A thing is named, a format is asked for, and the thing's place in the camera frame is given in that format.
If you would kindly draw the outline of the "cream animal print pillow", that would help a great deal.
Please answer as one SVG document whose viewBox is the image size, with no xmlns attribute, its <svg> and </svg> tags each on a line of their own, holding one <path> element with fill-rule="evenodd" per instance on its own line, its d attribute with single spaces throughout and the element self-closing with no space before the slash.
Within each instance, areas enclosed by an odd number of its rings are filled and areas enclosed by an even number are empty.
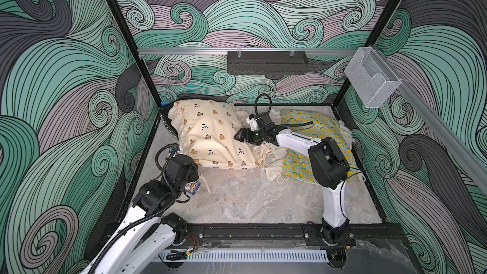
<svg viewBox="0 0 487 274">
<path fill-rule="evenodd" d="M 203 167 L 252 169 L 281 164 L 287 155 L 285 148 L 234 139 L 240 129 L 249 127 L 248 116 L 232 104 L 198 99 L 176 101 L 168 113 L 180 150 Z"/>
</svg>

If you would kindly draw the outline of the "lemon print ruffled pillow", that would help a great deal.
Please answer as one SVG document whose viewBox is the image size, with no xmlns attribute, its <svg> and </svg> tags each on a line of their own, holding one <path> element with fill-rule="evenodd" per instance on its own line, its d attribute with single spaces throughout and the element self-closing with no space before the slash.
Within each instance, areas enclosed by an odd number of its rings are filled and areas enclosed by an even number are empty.
<svg viewBox="0 0 487 274">
<path fill-rule="evenodd" d="M 279 161 L 283 178 L 336 189 L 344 182 L 362 180 L 351 152 L 351 132 L 337 119 L 299 109 L 280 111 L 276 143 L 285 150 Z"/>
</svg>

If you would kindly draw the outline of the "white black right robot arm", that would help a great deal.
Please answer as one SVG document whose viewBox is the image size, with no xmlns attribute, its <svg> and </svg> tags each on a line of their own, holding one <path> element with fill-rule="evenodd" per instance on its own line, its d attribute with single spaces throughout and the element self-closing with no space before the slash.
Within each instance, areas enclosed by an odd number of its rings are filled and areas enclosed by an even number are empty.
<svg viewBox="0 0 487 274">
<path fill-rule="evenodd" d="M 293 130 L 312 126 L 312 122 L 275 125 L 265 123 L 261 118 L 252 118 L 248 123 L 250 127 L 238 130 L 235 140 L 253 145 L 271 143 L 309 159 L 313 177 L 322 188 L 324 211 L 321 234 L 325 244 L 355 246 L 356 240 L 344 205 L 344 190 L 351 167 L 336 141 L 330 137 L 312 138 Z"/>
</svg>

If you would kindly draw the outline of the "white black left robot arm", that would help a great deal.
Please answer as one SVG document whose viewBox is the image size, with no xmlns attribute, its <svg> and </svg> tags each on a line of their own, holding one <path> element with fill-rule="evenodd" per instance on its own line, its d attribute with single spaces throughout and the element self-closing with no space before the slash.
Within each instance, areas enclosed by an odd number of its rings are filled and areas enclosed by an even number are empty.
<svg viewBox="0 0 487 274">
<path fill-rule="evenodd" d="M 176 194 L 170 181 L 143 185 L 122 223 L 82 273 L 141 273 L 159 253 L 185 242 L 188 222 L 175 213 L 164 215 Z"/>
</svg>

